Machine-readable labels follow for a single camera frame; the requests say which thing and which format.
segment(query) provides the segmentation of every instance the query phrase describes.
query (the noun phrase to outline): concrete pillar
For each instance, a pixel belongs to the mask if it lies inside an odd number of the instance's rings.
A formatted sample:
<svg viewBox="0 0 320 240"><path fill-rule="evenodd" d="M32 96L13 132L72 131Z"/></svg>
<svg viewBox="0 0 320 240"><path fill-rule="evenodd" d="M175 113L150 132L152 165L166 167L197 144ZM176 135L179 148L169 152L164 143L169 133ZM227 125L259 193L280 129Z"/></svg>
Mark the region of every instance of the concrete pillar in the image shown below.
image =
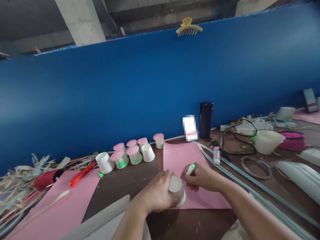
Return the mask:
<svg viewBox="0 0 320 240"><path fill-rule="evenodd" d="M92 0L55 1L78 47L106 41Z"/></svg>

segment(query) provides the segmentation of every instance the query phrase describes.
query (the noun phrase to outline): phone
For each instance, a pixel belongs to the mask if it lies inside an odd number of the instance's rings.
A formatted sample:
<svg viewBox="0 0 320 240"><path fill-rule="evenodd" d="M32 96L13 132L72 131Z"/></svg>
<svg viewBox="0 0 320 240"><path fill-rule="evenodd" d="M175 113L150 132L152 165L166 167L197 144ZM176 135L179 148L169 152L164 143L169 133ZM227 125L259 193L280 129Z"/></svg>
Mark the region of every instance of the phone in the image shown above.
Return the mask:
<svg viewBox="0 0 320 240"><path fill-rule="evenodd" d="M306 100L307 112L313 113L319 111L317 106L316 97L314 96L314 92L312 88L306 88L303 90L304 98Z"/></svg>

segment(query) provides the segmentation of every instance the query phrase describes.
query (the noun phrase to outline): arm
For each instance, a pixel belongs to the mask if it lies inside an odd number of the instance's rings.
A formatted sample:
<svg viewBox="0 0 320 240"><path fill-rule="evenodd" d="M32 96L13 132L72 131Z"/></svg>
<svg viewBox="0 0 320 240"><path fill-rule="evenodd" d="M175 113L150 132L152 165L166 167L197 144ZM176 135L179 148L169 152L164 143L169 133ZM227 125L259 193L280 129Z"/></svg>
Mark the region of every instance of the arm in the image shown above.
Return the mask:
<svg viewBox="0 0 320 240"><path fill-rule="evenodd" d="M180 199L168 194L173 172L160 172L130 202L112 240L142 239L143 225L151 212L161 212L175 207Z"/></svg>
<svg viewBox="0 0 320 240"><path fill-rule="evenodd" d="M194 191L202 187L208 191L220 192L247 233L255 240L294 239L301 240L290 228L266 210L243 188L231 180L223 177L209 167L195 163L193 176L187 176L189 165L182 172L181 179Z"/></svg>

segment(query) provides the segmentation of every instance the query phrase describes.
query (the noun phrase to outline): hand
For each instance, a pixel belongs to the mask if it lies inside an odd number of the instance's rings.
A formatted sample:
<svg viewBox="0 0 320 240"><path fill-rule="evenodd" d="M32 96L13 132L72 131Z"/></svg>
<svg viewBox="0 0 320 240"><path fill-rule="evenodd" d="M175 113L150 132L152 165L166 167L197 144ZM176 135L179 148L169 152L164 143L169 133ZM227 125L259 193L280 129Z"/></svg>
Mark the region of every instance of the hand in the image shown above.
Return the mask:
<svg viewBox="0 0 320 240"><path fill-rule="evenodd" d="M175 207L179 203L180 198L171 197L168 194L172 175L173 172L169 169L165 172L159 172L158 175L137 194L132 202L140 204L147 215L151 212L161 212Z"/></svg>
<svg viewBox="0 0 320 240"><path fill-rule="evenodd" d="M185 180L187 187L195 192L199 191L199 187L211 192L220 192L224 184L230 181L204 164L195 163L194 165L195 168L190 176L185 175L190 164L183 169L181 179Z"/></svg>

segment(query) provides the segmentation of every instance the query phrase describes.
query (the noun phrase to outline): black cable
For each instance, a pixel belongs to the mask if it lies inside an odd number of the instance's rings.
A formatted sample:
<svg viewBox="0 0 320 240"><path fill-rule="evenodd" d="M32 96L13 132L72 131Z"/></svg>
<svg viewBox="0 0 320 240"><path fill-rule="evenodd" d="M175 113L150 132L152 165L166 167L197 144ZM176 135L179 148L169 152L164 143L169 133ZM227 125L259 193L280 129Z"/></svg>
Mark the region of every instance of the black cable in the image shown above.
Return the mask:
<svg viewBox="0 0 320 240"><path fill-rule="evenodd" d="M252 122L250 122L250 121L248 121L248 122L251 123L252 126L254 127L254 129L256 130L256 132L255 132L254 135L252 135L252 136L247 136L247 135L240 134L240 133L233 133L233 136L234 136L234 138L237 139L238 141L243 142L243 143L246 143L246 144L250 145L251 147L253 147L254 152L253 152L253 153L229 153L229 152L227 152L226 150L224 150L224 149L223 149L223 145L224 145L224 133L228 130L228 128L226 128L226 129L222 132L222 144L221 144L221 149L222 149L225 153L230 154L230 155L254 155L254 154L257 153L257 150L256 150L256 148L254 147L254 145L252 145L252 144L250 144L250 143L248 143L248 142L245 142L245 141L243 141L243 140L240 140L239 138L236 137L236 135L240 135L240 136L243 136L243 137L252 138L252 137L254 137L254 136L257 135L258 130L257 130L256 126L255 126ZM230 128L235 127L235 126L239 126L239 125L241 125L241 124L242 124L242 123L233 125L233 126L231 126Z"/></svg>

